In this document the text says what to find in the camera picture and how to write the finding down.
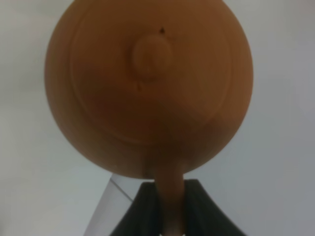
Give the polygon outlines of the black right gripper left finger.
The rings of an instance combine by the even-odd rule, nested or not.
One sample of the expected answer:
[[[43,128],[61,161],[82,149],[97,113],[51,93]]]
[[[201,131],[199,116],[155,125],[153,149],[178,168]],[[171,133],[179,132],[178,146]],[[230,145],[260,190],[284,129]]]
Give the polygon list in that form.
[[[161,232],[162,216],[155,183],[144,182],[111,236],[158,236]]]

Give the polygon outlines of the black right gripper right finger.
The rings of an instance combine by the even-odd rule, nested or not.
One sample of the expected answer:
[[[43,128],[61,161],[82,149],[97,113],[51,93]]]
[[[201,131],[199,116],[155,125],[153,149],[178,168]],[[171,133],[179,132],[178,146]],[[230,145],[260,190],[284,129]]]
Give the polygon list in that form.
[[[185,180],[186,236],[245,236],[196,179]]]

